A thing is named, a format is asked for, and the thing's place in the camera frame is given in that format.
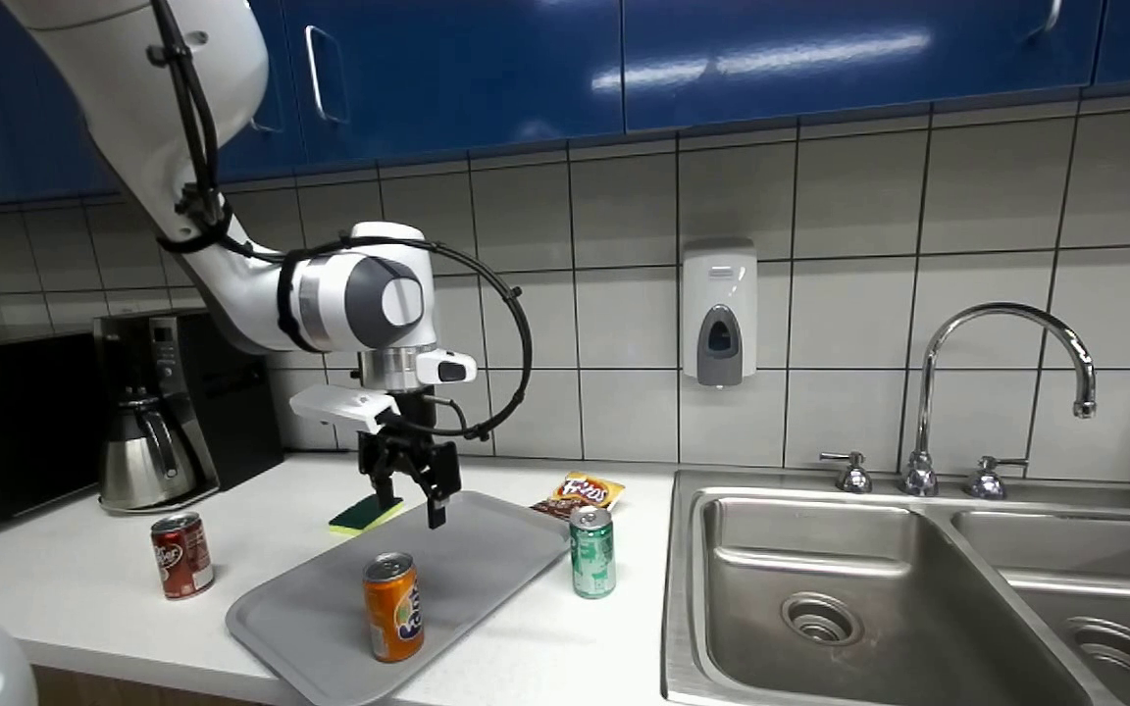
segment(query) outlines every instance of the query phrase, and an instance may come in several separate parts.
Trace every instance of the countertop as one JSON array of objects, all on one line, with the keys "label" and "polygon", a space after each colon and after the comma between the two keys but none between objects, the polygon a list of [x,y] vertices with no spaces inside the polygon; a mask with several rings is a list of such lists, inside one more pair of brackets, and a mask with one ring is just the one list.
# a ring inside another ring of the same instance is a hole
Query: countertop
[{"label": "countertop", "polygon": [[[463,463],[463,482],[528,505],[565,471],[572,466]],[[416,675],[398,704],[662,704],[661,614],[675,480],[641,466],[596,466],[596,474],[627,488],[617,509],[617,593],[581,599],[570,590],[570,560],[561,560]],[[398,489],[420,502],[408,480],[398,480]],[[192,509],[205,519],[221,578],[192,599],[164,599],[158,584],[153,519],[107,519],[96,496],[79,497],[0,529],[0,628],[39,666],[246,704],[297,704],[225,631],[225,614],[246,590],[334,551],[340,536],[327,523],[366,496],[369,482],[355,459],[294,455],[226,496],[205,497]]]}]

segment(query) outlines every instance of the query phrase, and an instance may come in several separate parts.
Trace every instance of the green soda can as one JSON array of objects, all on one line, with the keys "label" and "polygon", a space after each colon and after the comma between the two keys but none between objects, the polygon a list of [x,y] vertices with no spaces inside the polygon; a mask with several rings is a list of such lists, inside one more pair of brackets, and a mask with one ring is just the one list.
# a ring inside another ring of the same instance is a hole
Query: green soda can
[{"label": "green soda can", "polygon": [[604,505],[577,505],[570,513],[572,540],[572,593],[577,598],[607,598],[617,584],[612,569],[612,513]]}]

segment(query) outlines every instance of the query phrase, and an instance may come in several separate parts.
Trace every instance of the coffee maker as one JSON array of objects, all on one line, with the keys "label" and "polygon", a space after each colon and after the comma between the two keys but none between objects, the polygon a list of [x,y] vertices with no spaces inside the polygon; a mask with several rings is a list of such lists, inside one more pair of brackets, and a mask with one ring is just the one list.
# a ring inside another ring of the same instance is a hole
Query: coffee maker
[{"label": "coffee maker", "polygon": [[102,318],[96,338],[107,513],[181,509],[281,463],[262,356],[225,340],[205,312]]}]

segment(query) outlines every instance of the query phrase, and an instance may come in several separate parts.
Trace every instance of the stainless steel sink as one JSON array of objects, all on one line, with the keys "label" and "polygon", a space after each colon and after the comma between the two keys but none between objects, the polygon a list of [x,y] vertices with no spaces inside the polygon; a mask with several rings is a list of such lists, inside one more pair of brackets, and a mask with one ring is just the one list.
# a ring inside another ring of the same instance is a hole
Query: stainless steel sink
[{"label": "stainless steel sink", "polygon": [[1130,704],[1130,489],[678,474],[672,704]]},{"label": "stainless steel sink", "polygon": [[1130,704],[1130,513],[965,509],[955,527]]}]

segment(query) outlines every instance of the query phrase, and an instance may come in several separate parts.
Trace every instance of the sink drain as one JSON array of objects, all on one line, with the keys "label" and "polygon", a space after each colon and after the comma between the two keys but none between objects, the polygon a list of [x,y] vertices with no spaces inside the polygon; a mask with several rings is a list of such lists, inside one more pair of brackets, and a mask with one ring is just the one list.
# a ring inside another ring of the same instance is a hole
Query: sink drain
[{"label": "sink drain", "polygon": [[848,603],[827,593],[789,598],[786,619],[801,641],[814,642],[852,642],[865,637],[865,623],[848,614]]},{"label": "sink drain", "polygon": [[1076,616],[1071,619],[1071,642],[1093,661],[1110,663],[1117,671],[1130,671],[1130,628],[1100,616]]}]

